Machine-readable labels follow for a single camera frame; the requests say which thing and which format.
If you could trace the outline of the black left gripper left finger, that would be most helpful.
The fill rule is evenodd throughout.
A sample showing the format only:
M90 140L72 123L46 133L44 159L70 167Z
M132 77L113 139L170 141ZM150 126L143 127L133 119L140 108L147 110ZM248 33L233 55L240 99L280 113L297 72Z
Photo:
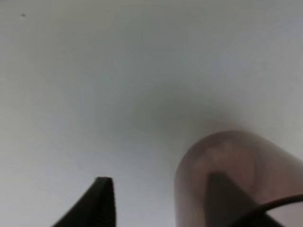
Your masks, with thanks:
M113 179L98 177L55 227L115 227Z

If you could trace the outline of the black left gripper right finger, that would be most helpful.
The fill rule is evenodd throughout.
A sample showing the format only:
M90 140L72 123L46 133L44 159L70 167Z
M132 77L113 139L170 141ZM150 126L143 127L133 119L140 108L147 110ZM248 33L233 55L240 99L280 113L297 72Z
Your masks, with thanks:
M222 172L209 174L206 185L206 226L235 227L258 204Z

